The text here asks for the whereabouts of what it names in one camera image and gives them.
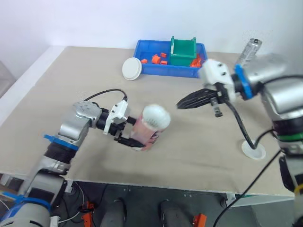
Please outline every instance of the cup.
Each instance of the cup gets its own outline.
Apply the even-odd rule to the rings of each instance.
[[[134,149],[149,150],[169,123],[170,115],[162,106],[156,104],[146,106],[131,131],[131,138],[141,142],[145,147]]]

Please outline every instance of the green stripe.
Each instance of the green stripe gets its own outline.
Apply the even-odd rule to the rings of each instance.
[[[295,135],[290,135],[290,136],[279,136],[280,140],[303,140],[303,132],[295,134]]]

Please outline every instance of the blue plastic bin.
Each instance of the blue plastic bin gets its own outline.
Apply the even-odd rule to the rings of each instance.
[[[152,74],[161,76],[173,76],[173,77],[190,77],[198,78],[199,68],[187,67],[187,66],[175,66],[175,65],[155,65],[152,64],[152,57],[155,54],[160,56],[160,53],[166,53],[167,57],[161,60],[168,61],[169,64],[169,52],[170,41],[155,41],[155,40],[139,40],[134,51],[134,57],[139,60],[147,59],[147,64],[142,64],[142,74]],[[203,44],[197,44],[197,54],[202,59],[207,60],[207,54]]]

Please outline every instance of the robotic arm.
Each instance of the robotic arm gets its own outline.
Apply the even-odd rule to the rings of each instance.
[[[129,113],[127,98],[115,104],[110,112],[90,101],[75,103],[58,133],[45,135],[51,144],[21,185],[18,196],[4,193],[15,198],[17,205],[2,218],[0,227],[50,226],[49,211],[60,203],[66,187],[63,176],[68,173],[89,128],[101,129],[104,134],[114,136],[115,141],[126,146],[144,147],[132,138],[123,137],[126,123],[134,125],[136,122]]]
[[[211,104],[215,116],[221,117],[219,104],[230,107],[236,96],[248,100],[260,94],[284,153],[279,160],[284,186],[295,193],[295,222],[303,226],[303,75],[283,76],[285,68],[285,61],[275,54],[260,57],[245,68],[236,65],[232,75],[225,64],[207,60],[198,71],[204,89],[183,98],[177,107]]]

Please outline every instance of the green container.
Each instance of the green container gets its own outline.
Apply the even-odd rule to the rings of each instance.
[[[169,53],[170,65],[190,66],[193,59],[197,57],[196,38],[192,40],[181,40],[171,38]]]

